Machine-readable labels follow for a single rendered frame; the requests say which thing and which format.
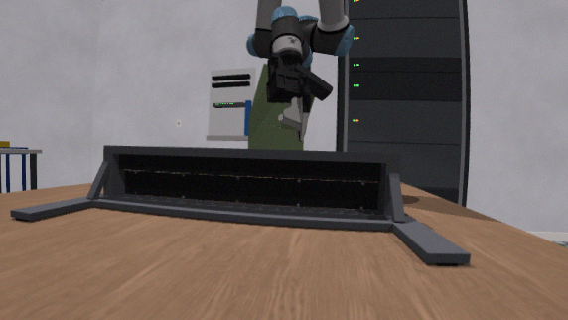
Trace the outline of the black network patch panel rack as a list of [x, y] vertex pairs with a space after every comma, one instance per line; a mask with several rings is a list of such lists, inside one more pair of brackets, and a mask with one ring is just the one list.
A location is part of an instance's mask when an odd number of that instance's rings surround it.
[[400, 155], [103, 146], [103, 161], [87, 196], [10, 213], [26, 222], [96, 206], [247, 223], [388, 230], [426, 263], [470, 263], [470, 253], [404, 212]]

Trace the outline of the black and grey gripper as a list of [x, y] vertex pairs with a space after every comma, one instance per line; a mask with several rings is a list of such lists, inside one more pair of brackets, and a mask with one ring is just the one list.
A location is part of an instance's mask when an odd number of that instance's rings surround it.
[[[278, 120], [282, 124], [294, 127], [299, 142], [302, 142], [307, 129], [311, 92], [307, 77], [294, 70], [297, 63], [301, 65], [303, 63], [302, 55], [297, 51], [272, 52], [267, 61], [266, 87], [269, 89], [267, 102], [288, 103], [283, 113], [278, 116]], [[275, 68], [283, 70], [274, 72]]]

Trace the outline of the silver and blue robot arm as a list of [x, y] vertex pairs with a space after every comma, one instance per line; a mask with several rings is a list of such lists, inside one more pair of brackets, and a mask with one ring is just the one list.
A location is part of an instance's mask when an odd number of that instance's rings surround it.
[[298, 16], [294, 8], [281, 4], [282, 0], [258, 0], [255, 35], [249, 35], [247, 51], [265, 59], [271, 52], [299, 52], [303, 63], [297, 63], [294, 70], [306, 75], [311, 95], [323, 101], [333, 87], [311, 72], [312, 54], [343, 57], [349, 51], [355, 28], [344, 15], [344, 0], [319, 0], [320, 20], [311, 15]]

